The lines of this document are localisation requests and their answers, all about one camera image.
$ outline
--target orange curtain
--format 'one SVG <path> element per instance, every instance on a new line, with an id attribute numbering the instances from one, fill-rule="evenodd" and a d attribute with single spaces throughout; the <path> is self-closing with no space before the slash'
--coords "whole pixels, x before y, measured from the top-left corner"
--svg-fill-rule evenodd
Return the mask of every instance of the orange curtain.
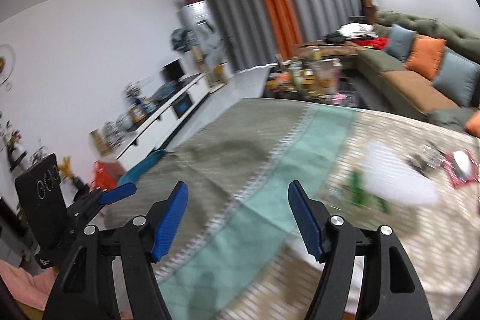
<path id="1" fill-rule="evenodd" d="M 293 55 L 293 46 L 303 42 L 291 0 L 264 0 L 282 57 Z"/>

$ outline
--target white tv stand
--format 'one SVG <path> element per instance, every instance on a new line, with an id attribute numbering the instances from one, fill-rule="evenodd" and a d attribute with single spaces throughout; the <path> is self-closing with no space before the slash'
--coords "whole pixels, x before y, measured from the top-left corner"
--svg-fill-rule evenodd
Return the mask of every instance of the white tv stand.
<path id="1" fill-rule="evenodd" d="M 100 161 L 107 166 L 112 163 L 119 164 L 120 171 L 130 170 L 145 159 L 151 151 L 161 148 L 208 93 L 206 75 L 199 74 L 150 115 L 120 147 L 109 155 L 100 157 Z M 178 117 L 174 105 L 179 99 L 184 98 L 185 94 L 190 98 L 192 105 Z"/>

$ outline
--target clothes pile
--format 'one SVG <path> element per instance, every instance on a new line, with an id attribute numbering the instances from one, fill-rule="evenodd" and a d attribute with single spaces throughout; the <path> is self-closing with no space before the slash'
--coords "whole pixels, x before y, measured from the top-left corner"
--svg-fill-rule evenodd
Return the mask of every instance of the clothes pile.
<path id="1" fill-rule="evenodd" d="M 378 34 L 374 32 L 374 27 L 367 24 L 351 23 L 342 26 L 337 32 L 349 39 L 378 39 Z"/>
<path id="2" fill-rule="evenodd" d="M 328 45 L 343 45 L 347 38 L 339 32 L 330 33 L 325 36 L 325 43 Z"/>

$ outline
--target blue cushion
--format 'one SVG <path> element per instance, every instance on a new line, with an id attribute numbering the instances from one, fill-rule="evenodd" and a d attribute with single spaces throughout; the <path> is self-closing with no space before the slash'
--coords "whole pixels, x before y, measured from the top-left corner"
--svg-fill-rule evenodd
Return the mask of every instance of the blue cushion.
<path id="1" fill-rule="evenodd" d="M 393 24 L 390 33 L 390 41 L 385 51 L 400 61 L 405 61 L 410 56 L 413 38 L 417 34 L 415 31 L 409 31 L 399 25 Z"/>
<path id="2" fill-rule="evenodd" d="M 446 52 L 432 86 L 458 106 L 470 106 L 480 75 L 480 65 Z"/>
<path id="3" fill-rule="evenodd" d="M 154 165 L 156 165 L 165 155 L 167 151 L 158 150 L 152 152 L 135 167 L 128 170 L 119 180 L 117 185 L 121 186 L 125 183 L 137 183 L 140 180 L 140 177 L 150 170 Z"/>

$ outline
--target teal stripe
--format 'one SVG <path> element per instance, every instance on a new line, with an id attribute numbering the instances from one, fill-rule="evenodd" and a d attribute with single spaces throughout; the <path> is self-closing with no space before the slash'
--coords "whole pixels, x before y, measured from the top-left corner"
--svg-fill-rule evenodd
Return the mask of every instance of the teal stripe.
<path id="1" fill-rule="evenodd" d="M 299 180 L 310 197 L 319 192 L 354 116 L 351 109 L 318 106 L 270 178 L 205 247 L 160 284 L 172 318 L 212 318 L 271 261 L 296 226 L 287 200 L 289 183 Z"/>

